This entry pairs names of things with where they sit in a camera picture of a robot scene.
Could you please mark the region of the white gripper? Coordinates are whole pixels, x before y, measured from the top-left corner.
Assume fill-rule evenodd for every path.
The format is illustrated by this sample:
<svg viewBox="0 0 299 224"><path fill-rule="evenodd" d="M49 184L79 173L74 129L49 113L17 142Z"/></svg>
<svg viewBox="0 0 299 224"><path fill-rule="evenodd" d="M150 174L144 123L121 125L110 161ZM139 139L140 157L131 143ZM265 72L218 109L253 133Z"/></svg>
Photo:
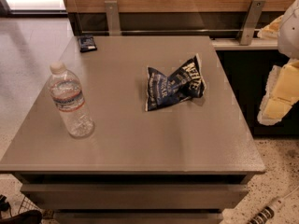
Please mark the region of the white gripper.
<svg viewBox="0 0 299 224"><path fill-rule="evenodd" d="M280 53L291 58L282 67L274 65L269 73L257 120L262 125L281 122L299 101L299 0L262 28L261 39L278 39Z"/></svg>

